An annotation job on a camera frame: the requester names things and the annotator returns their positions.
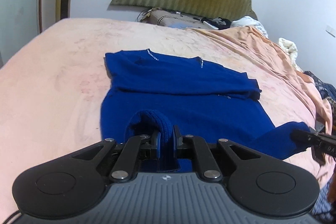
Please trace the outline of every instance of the black cable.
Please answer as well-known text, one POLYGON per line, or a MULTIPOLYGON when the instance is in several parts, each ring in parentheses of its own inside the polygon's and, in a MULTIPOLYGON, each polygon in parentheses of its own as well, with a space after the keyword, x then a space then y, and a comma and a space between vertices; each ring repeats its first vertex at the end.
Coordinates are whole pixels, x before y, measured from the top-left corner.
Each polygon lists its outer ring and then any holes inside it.
POLYGON ((327 212, 322 212, 322 213, 318 213, 318 214, 314 214, 312 216, 319 216, 319 215, 325 215, 325 214, 331 214, 333 215, 335 212, 333 210, 327 211, 327 212))
POLYGON ((142 12, 140 12, 140 14, 138 15, 138 17, 136 18, 136 21, 139 22, 139 16, 144 16, 145 14, 147 14, 147 12, 149 11, 150 9, 146 9, 146 10, 143 10, 142 12))
POLYGON ((9 217, 7 217, 7 219, 2 223, 2 224, 8 224, 16 215, 18 215, 20 213, 19 210, 15 211, 14 213, 12 213, 9 217))

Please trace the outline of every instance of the patterned fabric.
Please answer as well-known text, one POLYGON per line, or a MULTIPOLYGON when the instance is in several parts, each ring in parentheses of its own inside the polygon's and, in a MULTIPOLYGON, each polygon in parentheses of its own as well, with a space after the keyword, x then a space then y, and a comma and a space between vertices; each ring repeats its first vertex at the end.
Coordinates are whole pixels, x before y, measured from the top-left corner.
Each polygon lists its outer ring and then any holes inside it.
POLYGON ((331 204, 327 200, 327 194, 329 191, 329 186, 331 183, 331 179, 328 183, 320 190, 319 197, 315 203, 315 206, 311 212, 311 214, 322 223, 333 223, 334 217, 329 212, 331 210, 331 204))
POLYGON ((327 99, 331 105, 333 113, 333 125, 336 126, 336 89, 331 84, 326 84, 318 79, 311 71, 305 71, 304 74, 309 75, 315 81, 315 86, 320 92, 322 99, 327 99))

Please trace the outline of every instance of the pink bedsheet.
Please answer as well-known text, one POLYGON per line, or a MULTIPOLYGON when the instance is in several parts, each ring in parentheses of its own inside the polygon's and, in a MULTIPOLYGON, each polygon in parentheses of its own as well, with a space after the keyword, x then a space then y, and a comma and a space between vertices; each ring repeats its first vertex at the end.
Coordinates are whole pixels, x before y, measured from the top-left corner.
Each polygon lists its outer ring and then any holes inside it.
MULTIPOLYGON (((11 185, 19 173, 100 140, 100 104, 110 87, 104 54, 146 48, 246 71, 258 80, 260 102, 276 126, 314 126, 316 111, 331 125, 330 105, 312 79, 295 72, 280 48, 250 27, 200 32, 109 19, 62 20, 0 70, 0 222, 17 209, 11 185)), ((320 185, 334 165, 327 157, 320 167, 309 150, 287 161, 310 171, 320 185)))

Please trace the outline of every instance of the logo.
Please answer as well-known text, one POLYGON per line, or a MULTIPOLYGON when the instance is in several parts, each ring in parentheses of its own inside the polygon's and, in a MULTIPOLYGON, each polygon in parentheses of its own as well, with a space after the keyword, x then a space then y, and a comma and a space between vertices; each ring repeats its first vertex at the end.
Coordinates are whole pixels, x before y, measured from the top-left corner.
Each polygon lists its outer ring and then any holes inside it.
POLYGON ((162 177, 162 179, 164 179, 165 181, 167 181, 167 180, 170 180, 170 179, 171 179, 171 176, 170 176, 170 175, 164 175, 164 176, 162 177))

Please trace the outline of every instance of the wall switch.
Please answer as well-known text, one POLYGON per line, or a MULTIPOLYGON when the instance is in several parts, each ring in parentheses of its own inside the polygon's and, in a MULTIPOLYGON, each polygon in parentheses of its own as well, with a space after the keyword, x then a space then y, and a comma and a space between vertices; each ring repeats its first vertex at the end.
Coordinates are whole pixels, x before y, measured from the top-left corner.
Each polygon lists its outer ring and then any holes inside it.
POLYGON ((333 37, 336 37, 336 30, 329 25, 327 25, 326 29, 328 34, 332 35, 333 37))

